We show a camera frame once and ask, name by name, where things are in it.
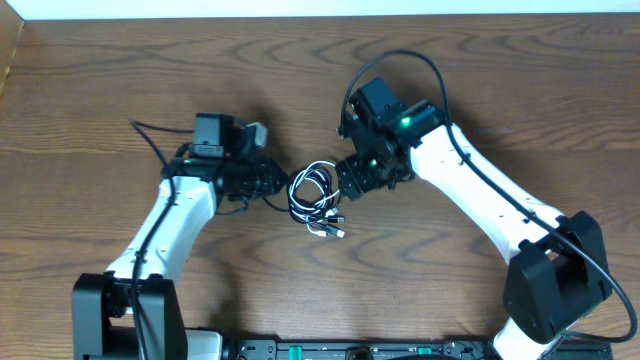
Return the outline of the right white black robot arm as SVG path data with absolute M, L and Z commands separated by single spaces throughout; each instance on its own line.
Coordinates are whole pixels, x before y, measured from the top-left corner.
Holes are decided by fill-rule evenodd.
M 602 230 L 588 213 L 566 216 L 481 155 L 430 101 L 352 97 L 340 126 L 355 154 L 337 165 L 351 200 L 417 176 L 453 201 L 508 266 L 509 318 L 492 341 L 502 359 L 541 359 L 613 293 Z

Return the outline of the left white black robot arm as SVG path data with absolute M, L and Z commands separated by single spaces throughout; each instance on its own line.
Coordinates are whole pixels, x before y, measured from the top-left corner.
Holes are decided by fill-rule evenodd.
M 274 195 L 288 176 L 273 159 L 255 162 L 176 158 L 156 202 L 125 251 L 100 274 L 83 273 L 72 290 L 77 359 L 227 359 L 214 330 L 185 326 L 176 284 L 193 244 L 222 197 Z

